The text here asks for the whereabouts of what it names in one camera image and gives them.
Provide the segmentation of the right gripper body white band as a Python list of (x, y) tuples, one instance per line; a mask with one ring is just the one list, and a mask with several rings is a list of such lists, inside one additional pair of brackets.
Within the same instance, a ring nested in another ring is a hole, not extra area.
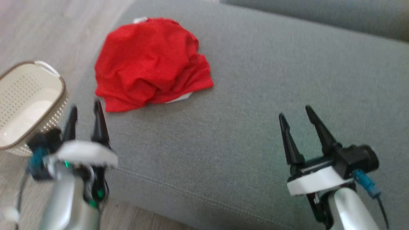
[(331, 229), (334, 218), (329, 207), (329, 195), (340, 188), (356, 191), (356, 183), (352, 179), (342, 179), (333, 169), (332, 160), (328, 157), (318, 157), (305, 161), (304, 157), (292, 160), (287, 157), (290, 166), (290, 177), (287, 188), (292, 196), (305, 195), (311, 206), (314, 218)]

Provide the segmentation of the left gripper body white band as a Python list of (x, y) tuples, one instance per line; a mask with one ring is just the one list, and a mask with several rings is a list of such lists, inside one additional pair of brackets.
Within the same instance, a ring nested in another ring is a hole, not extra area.
[(110, 148), (96, 142), (73, 140), (47, 157), (47, 170), (56, 180), (63, 179), (63, 173), (80, 179), (84, 186), (80, 197), (89, 205), (101, 205), (109, 195), (105, 172), (118, 167), (118, 163), (118, 156)]

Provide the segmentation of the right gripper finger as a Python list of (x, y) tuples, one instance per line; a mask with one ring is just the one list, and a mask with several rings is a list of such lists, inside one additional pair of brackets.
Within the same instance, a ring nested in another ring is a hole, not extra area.
[(282, 142), (285, 152), (285, 159), (288, 165), (301, 166), (305, 163), (304, 156), (298, 151), (294, 139), (290, 133), (290, 126), (283, 113), (279, 114)]
[(342, 145), (336, 141), (332, 133), (326, 128), (322, 120), (315, 113), (311, 106), (305, 106), (308, 118), (314, 125), (318, 134), (319, 140), (322, 145), (323, 155), (326, 157), (332, 156), (334, 152), (342, 147)]

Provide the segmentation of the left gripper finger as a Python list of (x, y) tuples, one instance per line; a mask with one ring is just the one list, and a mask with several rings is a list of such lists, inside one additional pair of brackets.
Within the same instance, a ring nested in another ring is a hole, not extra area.
[(62, 142), (76, 139), (76, 122), (78, 118), (77, 106), (72, 106), (66, 121), (64, 132), (62, 133)]
[(91, 141), (99, 143), (108, 149), (111, 149), (110, 138), (106, 126), (103, 109), (100, 100), (94, 100), (94, 129), (91, 135)]

